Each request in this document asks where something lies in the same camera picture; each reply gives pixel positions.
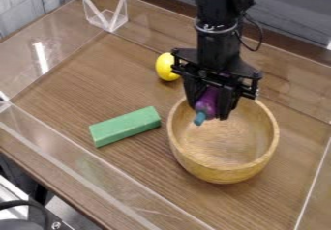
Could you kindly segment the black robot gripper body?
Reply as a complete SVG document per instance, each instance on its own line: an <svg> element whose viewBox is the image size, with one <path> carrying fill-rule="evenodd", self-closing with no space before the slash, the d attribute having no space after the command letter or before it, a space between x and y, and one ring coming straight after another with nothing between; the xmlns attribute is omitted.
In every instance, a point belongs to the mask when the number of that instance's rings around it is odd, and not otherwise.
<svg viewBox="0 0 331 230"><path fill-rule="evenodd" d="M241 28L194 24L198 34L195 48L174 48L171 71L181 77L199 77L206 88L217 90L225 85L238 85L240 96L256 99L262 74L240 58Z"/></svg>

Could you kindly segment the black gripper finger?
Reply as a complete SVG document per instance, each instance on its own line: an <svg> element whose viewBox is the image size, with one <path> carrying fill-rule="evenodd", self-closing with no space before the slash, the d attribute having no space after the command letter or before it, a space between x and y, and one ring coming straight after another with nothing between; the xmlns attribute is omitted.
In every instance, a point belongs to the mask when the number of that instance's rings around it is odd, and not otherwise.
<svg viewBox="0 0 331 230"><path fill-rule="evenodd" d="M185 89L186 100L189 106L194 108L195 103L205 91L206 84L199 77L194 77L190 74L185 74L182 78L183 78L183 89Z"/></svg>
<svg viewBox="0 0 331 230"><path fill-rule="evenodd" d="M236 109L240 98L238 85L225 85L217 93L217 118L224 121Z"/></svg>

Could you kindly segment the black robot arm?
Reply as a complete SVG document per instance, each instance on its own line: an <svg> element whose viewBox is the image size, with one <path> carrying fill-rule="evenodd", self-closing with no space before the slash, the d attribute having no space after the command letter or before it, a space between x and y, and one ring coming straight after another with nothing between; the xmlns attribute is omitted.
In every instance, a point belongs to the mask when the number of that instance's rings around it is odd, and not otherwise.
<svg viewBox="0 0 331 230"><path fill-rule="evenodd" d="M197 46L171 50L171 72L182 77L194 124L201 125L228 119L238 100L257 97L262 74L240 58L241 28L254 0L195 0L195 4Z"/></svg>

